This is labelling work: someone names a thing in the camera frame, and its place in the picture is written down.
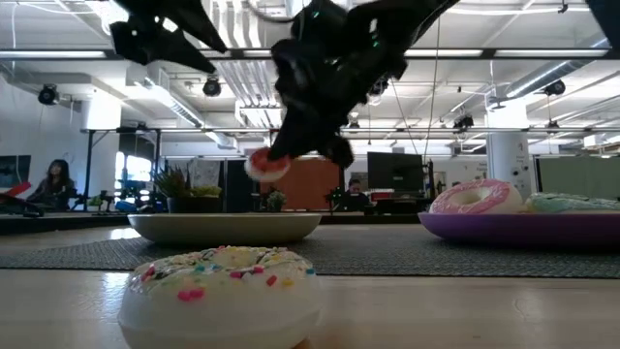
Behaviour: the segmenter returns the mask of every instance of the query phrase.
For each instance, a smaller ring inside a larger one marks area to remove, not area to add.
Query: purple plate
[[[506,246],[620,246],[620,214],[420,213],[432,234],[447,240]]]

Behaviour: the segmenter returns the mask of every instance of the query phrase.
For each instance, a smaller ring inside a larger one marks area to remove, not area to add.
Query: gray table mat
[[[453,244],[415,226],[325,228],[288,247],[312,261],[322,275],[620,278],[620,254]],[[133,270],[200,249],[117,239],[0,256],[0,269]]]

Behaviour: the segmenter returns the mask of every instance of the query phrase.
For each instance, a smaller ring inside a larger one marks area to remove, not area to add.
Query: table
[[[346,229],[365,229],[347,226]],[[0,254],[132,238],[128,228],[0,237]],[[127,349],[128,273],[0,270],[0,348]],[[322,277],[325,314],[295,349],[620,347],[614,280]]]

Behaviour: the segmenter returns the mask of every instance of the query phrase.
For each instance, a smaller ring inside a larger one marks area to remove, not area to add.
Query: light green donut
[[[566,211],[619,211],[620,213],[620,202],[570,194],[536,193],[532,194],[526,205],[529,211],[536,213]]]

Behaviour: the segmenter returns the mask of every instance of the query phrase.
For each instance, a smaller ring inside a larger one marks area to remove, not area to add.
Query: man
[[[359,179],[349,180],[349,190],[342,196],[338,207],[339,211],[364,211],[370,205],[370,200],[361,192],[361,182]]]

